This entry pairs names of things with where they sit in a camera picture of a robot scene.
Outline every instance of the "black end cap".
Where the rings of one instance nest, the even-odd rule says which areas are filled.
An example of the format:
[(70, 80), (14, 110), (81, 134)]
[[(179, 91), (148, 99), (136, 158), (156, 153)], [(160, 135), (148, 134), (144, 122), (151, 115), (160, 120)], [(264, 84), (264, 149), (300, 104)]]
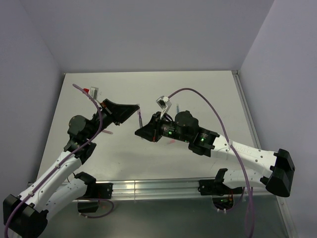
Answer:
[[(10, 194), (3, 201), (3, 224), (8, 221), (10, 214), (21, 202), (20, 199)], [(42, 234), (48, 224), (46, 219), (48, 211), (38, 212), (26, 203), (18, 209), (13, 216), (9, 228), (25, 238), (37, 238)]]
[(151, 120), (148, 124), (143, 126), (140, 129), (137, 129), (134, 134), (146, 139), (150, 142), (158, 142), (159, 139), (162, 138), (161, 135), (159, 135), (159, 128), (158, 128), (158, 122), (157, 119), (160, 117), (160, 112), (157, 112), (152, 115)]
[(295, 166), (288, 151), (279, 149), (276, 156), (275, 166), (271, 167), (273, 173), (268, 179), (265, 188), (270, 193), (280, 196), (289, 197), (295, 172)]
[(138, 109), (140, 109), (139, 105), (117, 104), (108, 99), (105, 99), (101, 105), (110, 110), (110, 116), (114, 119), (114, 123), (124, 123)]

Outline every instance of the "gray wall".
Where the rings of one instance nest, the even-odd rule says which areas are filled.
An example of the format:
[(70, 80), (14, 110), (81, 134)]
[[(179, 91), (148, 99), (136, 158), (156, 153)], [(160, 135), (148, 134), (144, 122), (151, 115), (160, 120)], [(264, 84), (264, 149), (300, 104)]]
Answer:
[(301, 238), (317, 233), (316, 9), (316, 0), (275, 0), (241, 68), (263, 148), (285, 148), (294, 160), (287, 201)]
[(0, 217), (2, 201), (36, 176), (61, 71), (18, 0), (0, 1)]
[(273, 0), (21, 0), (65, 72), (236, 70)]

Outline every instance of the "black base bracket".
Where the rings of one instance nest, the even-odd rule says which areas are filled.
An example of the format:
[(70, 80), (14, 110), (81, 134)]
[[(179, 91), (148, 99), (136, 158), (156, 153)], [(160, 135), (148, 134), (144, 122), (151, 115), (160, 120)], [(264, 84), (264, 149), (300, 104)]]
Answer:
[(198, 191), (201, 196), (206, 195), (217, 195), (224, 196), (225, 194), (242, 194), (242, 187), (237, 187), (231, 189), (223, 184), (224, 174), (228, 169), (220, 169), (215, 177), (215, 179), (203, 179), (199, 180)]
[(75, 175), (76, 179), (80, 179), (85, 182), (87, 185), (87, 191), (81, 199), (85, 198), (102, 198), (102, 199), (111, 199), (113, 183), (96, 183), (96, 179), (91, 175), (80, 172)]
[(94, 202), (78, 202), (77, 210), (79, 213), (95, 213), (99, 208), (99, 203)]

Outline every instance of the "cable clip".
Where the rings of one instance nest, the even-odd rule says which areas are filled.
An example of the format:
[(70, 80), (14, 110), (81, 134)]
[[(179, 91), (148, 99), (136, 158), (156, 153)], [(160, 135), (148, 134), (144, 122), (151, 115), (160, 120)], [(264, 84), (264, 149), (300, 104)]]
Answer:
[(233, 143), (232, 140), (229, 140), (229, 141), (228, 141), (228, 149), (226, 149), (227, 152), (229, 152), (230, 147), (232, 146), (232, 143)]
[(168, 110), (170, 109), (170, 107), (172, 106), (172, 103), (168, 97), (161, 96), (157, 99), (157, 104), (162, 109), (162, 111), (160, 113), (160, 119), (162, 119), (164, 114), (167, 113)]

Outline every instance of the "table surface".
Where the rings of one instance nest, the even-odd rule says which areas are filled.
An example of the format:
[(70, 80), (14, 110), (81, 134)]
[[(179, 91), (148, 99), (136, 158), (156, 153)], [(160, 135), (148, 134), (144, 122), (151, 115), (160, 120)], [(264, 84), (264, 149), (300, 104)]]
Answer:
[[(227, 215), (217, 213), (210, 197), (154, 201), (116, 201), (100, 219), (78, 216), (69, 204), (50, 220), (40, 238), (245, 238), (247, 202)], [(254, 197), (254, 238), (288, 238), (275, 196)], [(102, 203), (96, 214), (109, 209)]]
[[(168, 96), (177, 89), (190, 87), (202, 93), (220, 114), (230, 139), (254, 146), (253, 134), (245, 114), (240, 92), (231, 71), (184, 72), (120, 72), (66, 74), (49, 137), (45, 147), (38, 177), (57, 159), (69, 136), (68, 122), (75, 115), (90, 119), (96, 112), (93, 104), (72, 84), (82, 88), (98, 87), (99, 101), (108, 98), (119, 104), (140, 104), (143, 125), (151, 115), (160, 111), (156, 99)], [(169, 114), (189, 110), (199, 120), (201, 127), (223, 134), (220, 124), (209, 106), (190, 91), (180, 92), (171, 99)], [(78, 169), (97, 180), (141, 180), (213, 177), (220, 168), (239, 168), (188, 150), (187, 143), (162, 138), (151, 143), (134, 135), (139, 128), (135, 113), (121, 126), (110, 125), (113, 135), (101, 133), (97, 147), (90, 159)]]

